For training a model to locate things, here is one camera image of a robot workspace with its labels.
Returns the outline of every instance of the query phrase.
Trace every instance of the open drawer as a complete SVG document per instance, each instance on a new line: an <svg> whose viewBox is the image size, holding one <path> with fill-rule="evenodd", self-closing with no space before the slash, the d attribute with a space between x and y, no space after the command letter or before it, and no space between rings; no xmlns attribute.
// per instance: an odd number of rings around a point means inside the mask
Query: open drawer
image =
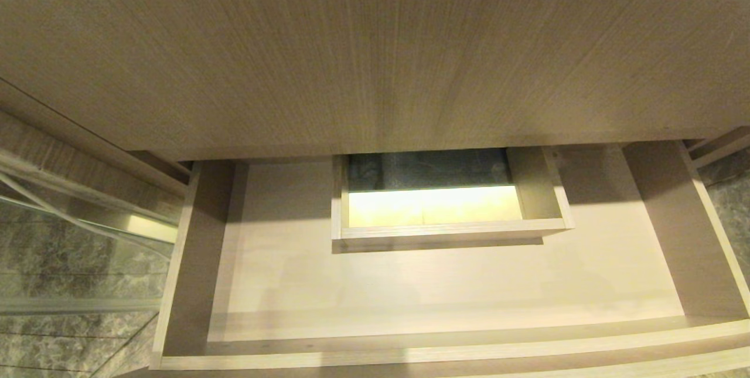
<svg viewBox="0 0 750 378"><path fill-rule="evenodd" d="M748 287L682 144L555 151L574 229L538 245L362 253L330 250L330 158L199 162L143 376L748 366Z"/></svg>
<svg viewBox="0 0 750 378"><path fill-rule="evenodd" d="M354 192L349 157L336 156L330 205L334 251L541 244L543 236L572 229L551 148L509 148L507 162L512 182L501 186Z"/></svg>

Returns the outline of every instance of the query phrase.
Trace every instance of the marble floor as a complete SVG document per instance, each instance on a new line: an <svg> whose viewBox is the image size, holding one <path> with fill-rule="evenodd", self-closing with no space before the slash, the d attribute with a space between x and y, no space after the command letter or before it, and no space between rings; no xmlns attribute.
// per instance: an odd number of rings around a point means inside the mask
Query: marble floor
<svg viewBox="0 0 750 378"><path fill-rule="evenodd" d="M701 174L750 280L750 170L734 165L745 158L728 157ZM158 298L167 266L148 250L0 202L0 298ZM0 376L107 378L144 367L157 316L0 316ZM701 378L750 378L750 368Z"/></svg>

